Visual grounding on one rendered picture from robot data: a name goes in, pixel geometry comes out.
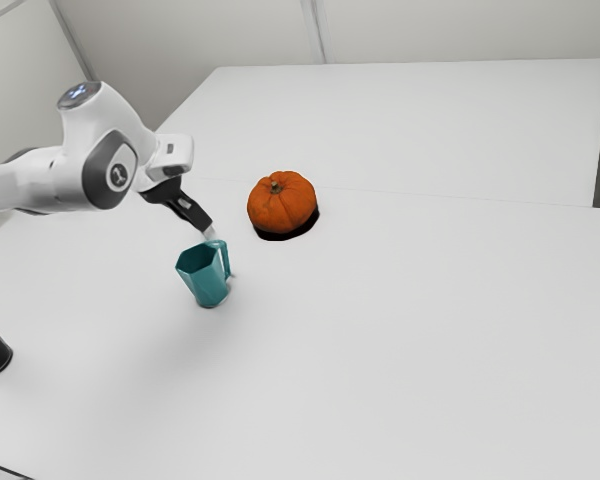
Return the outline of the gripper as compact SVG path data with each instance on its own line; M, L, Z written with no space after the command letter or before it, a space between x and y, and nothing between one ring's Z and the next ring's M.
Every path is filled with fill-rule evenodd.
M140 196L150 204L167 206L178 218L198 230L205 240L215 240L218 234L210 215L181 188L180 176L169 178L153 188L143 191Z

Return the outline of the teal faceted mug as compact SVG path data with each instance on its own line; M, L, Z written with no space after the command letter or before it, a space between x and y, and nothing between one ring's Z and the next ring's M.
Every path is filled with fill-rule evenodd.
M184 250L175 269L201 307L216 307L229 294L227 282L232 271L224 240L209 240Z

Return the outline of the orange pumpkin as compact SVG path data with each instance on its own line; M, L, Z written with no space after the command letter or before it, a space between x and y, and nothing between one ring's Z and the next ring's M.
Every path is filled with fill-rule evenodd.
M316 192L309 180L295 171L276 171L257 182L246 208L255 228L286 234L306 224L317 205Z

